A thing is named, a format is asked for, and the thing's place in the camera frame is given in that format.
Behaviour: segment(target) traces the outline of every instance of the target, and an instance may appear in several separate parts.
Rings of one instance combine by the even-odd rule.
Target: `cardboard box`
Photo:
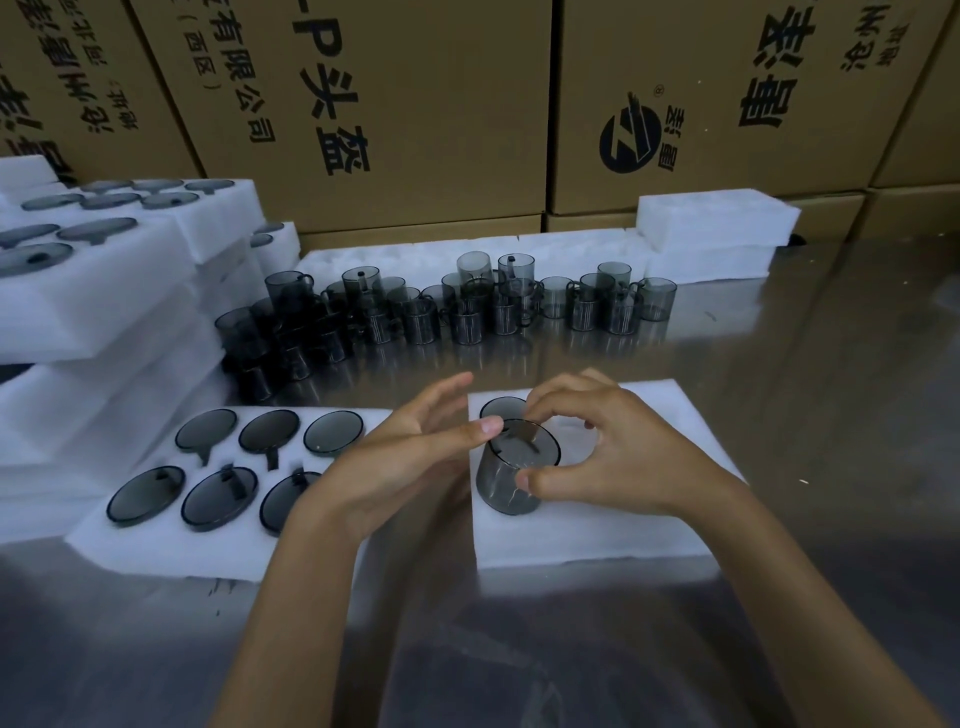
[[[300,253],[359,245],[426,243],[432,240],[470,240],[475,237],[526,235],[540,232],[540,216],[502,217],[496,220],[467,220],[458,223],[405,225],[364,231],[314,232],[300,235]]]
[[[960,184],[872,189],[852,239],[960,231]]]
[[[550,211],[866,186],[950,5],[567,0]]]
[[[794,232],[808,243],[843,242],[857,213],[863,207],[866,195],[848,193],[785,200],[801,210]],[[600,212],[594,215],[546,215],[547,232],[595,230],[599,228],[632,228],[636,224],[636,210]]]
[[[541,213],[550,0],[132,0],[204,168],[305,232]]]
[[[960,182],[960,6],[954,9],[893,143],[875,187]]]
[[[3,3],[0,66],[0,155],[43,154],[67,184],[201,176],[121,3]]]

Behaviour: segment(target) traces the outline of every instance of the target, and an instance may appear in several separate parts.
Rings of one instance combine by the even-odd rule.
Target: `stainless steel table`
[[[960,242],[779,251],[766,281],[683,286],[667,326],[538,321],[478,347],[365,349],[280,404],[393,406],[463,369],[476,388],[594,365],[679,381],[760,498],[898,663],[960,721]],[[372,539],[335,722],[789,723],[709,559],[479,577],[463,483]],[[119,576],[59,541],[0,548],[0,724],[192,726],[255,585]]]

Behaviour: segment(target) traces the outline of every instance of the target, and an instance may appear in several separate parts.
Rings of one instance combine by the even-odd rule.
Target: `round black logo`
[[[649,162],[660,148],[660,117],[642,107],[632,93],[627,106],[607,122],[600,133],[600,158],[607,169],[619,175],[635,172]]]

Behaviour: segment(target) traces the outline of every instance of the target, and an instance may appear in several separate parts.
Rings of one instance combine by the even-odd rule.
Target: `person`
[[[283,529],[211,725],[327,725],[360,543],[451,458],[494,437],[488,417],[443,428],[467,406],[469,372],[427,387],[342,455]],[[596,427],[592,455],[521,471],[544,500],[580,500],[686,521],[742,604],[799,725],[941,726],[937,711],[739,479],[635,394],[593,369],[534,389],[526,417]]]

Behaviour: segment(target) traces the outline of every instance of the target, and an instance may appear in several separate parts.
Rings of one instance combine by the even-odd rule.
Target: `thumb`
[[[528,468],[516,474],[516,486],[541,500],[583,500],[585,474],[581,465]]]
[[[494,415],[426,435],[422,438],[425,449],[423,456],[431,463],[440,462],[483,445],[500,434],[502,429],[503,418]]]

